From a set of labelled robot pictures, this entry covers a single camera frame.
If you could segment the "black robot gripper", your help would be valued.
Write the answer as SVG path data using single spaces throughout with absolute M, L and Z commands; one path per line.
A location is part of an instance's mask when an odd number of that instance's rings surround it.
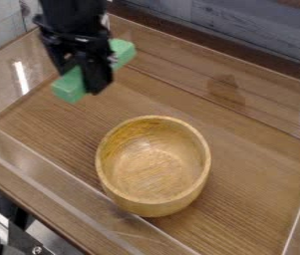
M 86 92 L 96 95 L 114 80 L 108 60 L 111 32 L 103 24 L 107 0 L 39 3 L 42 13 L 34 16 L 34 23 L 56 71 L 63 76 L 78 63 Z

